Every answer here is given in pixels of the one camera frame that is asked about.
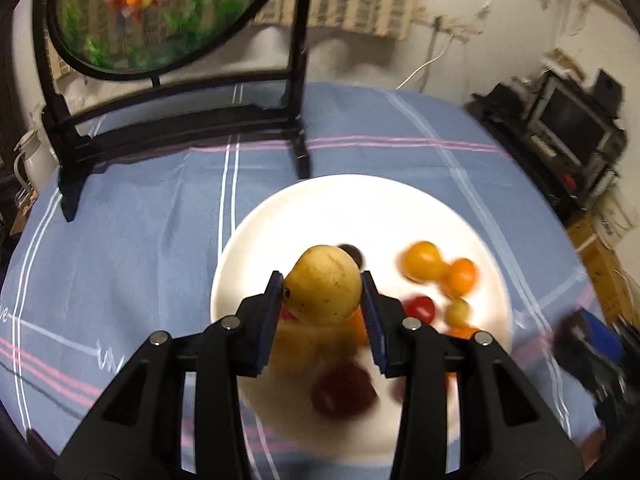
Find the large orange mandarin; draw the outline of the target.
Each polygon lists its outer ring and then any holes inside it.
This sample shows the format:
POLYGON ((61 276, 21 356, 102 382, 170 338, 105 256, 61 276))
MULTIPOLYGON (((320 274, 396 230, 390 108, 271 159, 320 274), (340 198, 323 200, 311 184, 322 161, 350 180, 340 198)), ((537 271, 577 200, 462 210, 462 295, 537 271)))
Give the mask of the large orange mandarin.
POLYGON ((478 327, 465 325, 461 327, 450 327, 450 329, 446 331, 446 335, 463 340, 470 340, 479 331, 480 329, 478 327))

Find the brown longan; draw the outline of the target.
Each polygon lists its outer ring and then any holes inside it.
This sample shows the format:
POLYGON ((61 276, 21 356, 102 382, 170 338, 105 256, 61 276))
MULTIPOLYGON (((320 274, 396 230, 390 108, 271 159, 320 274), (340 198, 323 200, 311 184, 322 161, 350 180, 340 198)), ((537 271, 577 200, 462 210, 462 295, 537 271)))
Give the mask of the brown longan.
POLYGON ((444 319, 452 328, 462 328, 470 324, 472 308, 463 298, 452 298, 446 305, 444 319))

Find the red cherry tomato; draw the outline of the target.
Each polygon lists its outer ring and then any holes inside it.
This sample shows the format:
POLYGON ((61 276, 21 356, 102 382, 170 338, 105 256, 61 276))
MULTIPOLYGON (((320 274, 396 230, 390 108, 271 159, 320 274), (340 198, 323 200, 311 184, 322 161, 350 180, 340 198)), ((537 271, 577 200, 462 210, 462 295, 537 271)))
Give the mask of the red cherry tomato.
POLYGON ((436 306, 429 296, 409 297, 402 303, 402 306, 409 318, 417 318, 421 323, 431 325, 435 319, 436 306))
POLYGON ((296 320, 296 317, 294 315, 292 315, 292 313, 290 312, 290 310, 288 310, 287 307, 285 307, 285 304, 282 304, 281 310, 280 310, 280 319, 281 320, 296 320))

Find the large dark red plum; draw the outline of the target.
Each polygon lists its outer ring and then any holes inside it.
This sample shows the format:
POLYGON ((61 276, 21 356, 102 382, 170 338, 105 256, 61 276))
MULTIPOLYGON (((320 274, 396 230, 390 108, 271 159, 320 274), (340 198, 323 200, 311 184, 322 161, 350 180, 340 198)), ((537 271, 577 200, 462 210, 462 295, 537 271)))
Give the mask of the large dark red plum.
POLYGON ((378 400, 370 374, 354 361, 327 370, 310 390, 314 410, 334 420, 358 417, 378 400))

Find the small orange kumquat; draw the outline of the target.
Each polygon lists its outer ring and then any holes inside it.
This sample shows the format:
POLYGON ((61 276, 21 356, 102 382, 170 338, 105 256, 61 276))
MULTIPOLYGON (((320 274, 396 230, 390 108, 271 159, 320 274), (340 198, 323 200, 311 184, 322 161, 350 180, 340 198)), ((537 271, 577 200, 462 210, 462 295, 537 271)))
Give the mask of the small orange kumquat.
POLYGON ((445 296, 460 298, 472 292, 477 280, 476 264, 468 258, 460 258, 448 264, 438 286, 445 296))

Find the yellow orange tomato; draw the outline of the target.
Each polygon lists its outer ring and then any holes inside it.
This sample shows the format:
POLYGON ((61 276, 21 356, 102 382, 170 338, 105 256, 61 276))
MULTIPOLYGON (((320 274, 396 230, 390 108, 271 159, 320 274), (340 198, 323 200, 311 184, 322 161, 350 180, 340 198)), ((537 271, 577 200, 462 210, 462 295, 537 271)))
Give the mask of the yellow orange tomato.
POLYGON ((415 283, 437 282, 446 270, 446 262, 436 245, 421 240, 401 254, 399 270, 407 280, 415 283))

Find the pale yellow round fruit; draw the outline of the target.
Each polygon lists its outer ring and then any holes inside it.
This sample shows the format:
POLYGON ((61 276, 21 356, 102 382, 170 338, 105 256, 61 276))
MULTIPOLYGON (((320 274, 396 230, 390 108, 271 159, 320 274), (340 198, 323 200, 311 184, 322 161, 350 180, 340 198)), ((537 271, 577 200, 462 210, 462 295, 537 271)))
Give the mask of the pale yellow round fruit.
POLYGON ((357 310, 360 271, 343 249, 317 245, 296 261, 283 282, 283 303, 296 320, 312 326, 340 325, 357 310))

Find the dark purple grape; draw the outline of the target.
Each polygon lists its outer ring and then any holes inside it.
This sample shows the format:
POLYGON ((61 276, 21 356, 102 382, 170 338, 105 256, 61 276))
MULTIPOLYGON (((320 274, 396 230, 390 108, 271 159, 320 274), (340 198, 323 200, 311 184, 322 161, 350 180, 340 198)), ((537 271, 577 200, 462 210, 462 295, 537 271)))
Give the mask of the dark purple grape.
POLYGON ((346 252, 346 254, 349 254, 349 257, 352 258, 352 260, 354 260, 354 263, 356 263, 356 266, 358 266, 360 270, 363 269, 364 267, 363 254, 362 252, 360 252, 360 250, 356 246, 351 244, 339 244, 338 248, 340 248, 343 252, 346 252))

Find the pale speckled passion fruit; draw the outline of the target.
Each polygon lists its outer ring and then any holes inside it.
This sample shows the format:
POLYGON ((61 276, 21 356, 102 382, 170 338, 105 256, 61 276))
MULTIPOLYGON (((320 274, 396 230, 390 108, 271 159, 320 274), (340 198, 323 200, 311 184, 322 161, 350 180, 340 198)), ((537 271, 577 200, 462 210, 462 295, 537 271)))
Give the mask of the pale speckled passion fruit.
POLYGON ((274 335, 268 366, 278 373, 304 374, 356 356, 359 340, 348 325, 317 327, 281 320, 274 335))

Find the blue striped tablecloth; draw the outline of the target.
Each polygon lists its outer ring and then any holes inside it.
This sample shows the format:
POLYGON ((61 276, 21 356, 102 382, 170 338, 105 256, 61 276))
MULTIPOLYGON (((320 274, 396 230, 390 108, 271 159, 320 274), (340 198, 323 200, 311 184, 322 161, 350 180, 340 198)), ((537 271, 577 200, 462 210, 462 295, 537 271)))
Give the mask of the blue striped tablecloth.
MULTIPOLYGON (((413 185, 480 232, 506 276, 526 372, 583 439, 596 426, 588 394, 540 343, 593 294, 558 219, 506 151, 461 108, 428 96, 314 84, 304 117, 316 174, 413 185)), ((282 142, 228 141, 91 177, 73 221, 47 189, 2 288, 3 478, 24 477, 27 429, 60 450, 145 336, 206 325, 234 227, 294 179, 282 142)))

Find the black desk rack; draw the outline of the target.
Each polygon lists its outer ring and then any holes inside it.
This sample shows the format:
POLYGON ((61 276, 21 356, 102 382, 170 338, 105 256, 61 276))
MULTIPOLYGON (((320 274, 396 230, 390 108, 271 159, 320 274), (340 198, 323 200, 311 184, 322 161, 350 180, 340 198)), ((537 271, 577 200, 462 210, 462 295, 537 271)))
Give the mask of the black desk rack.
POLYGON ((598 197, 617 177, 616 165, 626 151, 628 139, 616 117, 608 114, 593 99, 592 87, 582 88, 578 82, 545 70, 537 79, 514 86, 496 84, 486 94, 474 93, 465 109, 518 163, 549 204, 563 226, 592 209, 598 197), (528 121, 539 91, 548 75, 564 79, 607 122, 614 126, 611 139, 602 152, 594 154, 583 167, 574 164, 544 138, 532 133, 528 121))

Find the white oval plate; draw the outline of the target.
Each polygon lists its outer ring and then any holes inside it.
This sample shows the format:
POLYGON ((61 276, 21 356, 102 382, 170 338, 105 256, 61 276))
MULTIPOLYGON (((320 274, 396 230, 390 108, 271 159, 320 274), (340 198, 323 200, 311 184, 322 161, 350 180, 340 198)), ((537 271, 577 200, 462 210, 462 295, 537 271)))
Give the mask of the white oval plate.
MULTIPOLYGON (((478 277, 468 295, 473 327, 512 344, 506 283, 484 240, 457 211, 434 196, 393 180, 343 174, 300 182, 258 205, 236 228, 215 272, 210 315, 222 318, 241 301, 263 292, 273 272, 288 273, 308 248, 352 245, 385 296, 427 296, 437 312, 433 325, 446 332, 448 300, 434 284, 400 273, 402 254, 430 242, 446 262, 467 258, 478 277)), ((396 382, 374 364, 360 316, 331 327, 280 323, 268 365, 257 378, 239 382, 242 399, 265 430, 331 463, 382 468, 396 448, 401 407, 396 382), (336 420, 311 403, 314 382, 341 359, 369 377, 373 403, 360 415, 336 420)))

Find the black speaker box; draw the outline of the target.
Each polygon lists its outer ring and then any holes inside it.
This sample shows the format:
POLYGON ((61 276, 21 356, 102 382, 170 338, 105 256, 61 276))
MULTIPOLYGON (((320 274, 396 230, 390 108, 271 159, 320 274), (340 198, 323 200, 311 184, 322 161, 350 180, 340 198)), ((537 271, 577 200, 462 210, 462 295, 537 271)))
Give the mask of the black speaker box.
POLYGON ((599 70, 592 96, 608 114, 616 117, 623 101, 623 87, 605 70, 599 70))

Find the white kettle jug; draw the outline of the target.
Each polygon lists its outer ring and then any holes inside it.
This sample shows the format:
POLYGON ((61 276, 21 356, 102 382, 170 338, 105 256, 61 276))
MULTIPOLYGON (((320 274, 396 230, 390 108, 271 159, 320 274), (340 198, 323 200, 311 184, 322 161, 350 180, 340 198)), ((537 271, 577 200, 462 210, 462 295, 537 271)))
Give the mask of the white kettle jug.
POLYGON ((49 144, 40 138, 37 129, 27 131, 17 142, 14 176, 26 192, 40 195, 47 187, 58 166, 49 144))

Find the beige checked curtain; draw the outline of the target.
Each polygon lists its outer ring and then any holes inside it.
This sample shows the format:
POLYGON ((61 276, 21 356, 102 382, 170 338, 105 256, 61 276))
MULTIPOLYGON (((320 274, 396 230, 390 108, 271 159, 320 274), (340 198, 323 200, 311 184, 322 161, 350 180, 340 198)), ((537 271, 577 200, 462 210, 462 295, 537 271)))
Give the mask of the beige checked curtain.
POLYGON ((47 25, 73 68, 105 80, 138 80, 190 64, 246 25, 307 24, 403 40, 414 0, 47 0, 47 25))

